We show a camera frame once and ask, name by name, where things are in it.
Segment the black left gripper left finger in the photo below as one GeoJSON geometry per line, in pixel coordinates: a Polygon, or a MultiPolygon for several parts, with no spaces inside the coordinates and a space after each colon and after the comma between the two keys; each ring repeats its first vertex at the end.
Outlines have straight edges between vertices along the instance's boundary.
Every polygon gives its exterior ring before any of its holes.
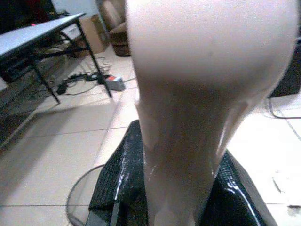
{"type": "Polygon", "coordinates": [[[118,148],[101,169],[88,207],[87,226],[146,226],[143,142],[132,121],[118,148]]]}

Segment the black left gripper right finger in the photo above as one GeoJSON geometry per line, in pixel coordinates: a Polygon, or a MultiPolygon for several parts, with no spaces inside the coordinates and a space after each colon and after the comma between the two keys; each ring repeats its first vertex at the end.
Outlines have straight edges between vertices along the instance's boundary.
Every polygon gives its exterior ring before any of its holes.
{"type": "Polygon", "coordinates": [[[221,161],[200,225],[277,225],[251,177],[229,151],[221,161]]]}

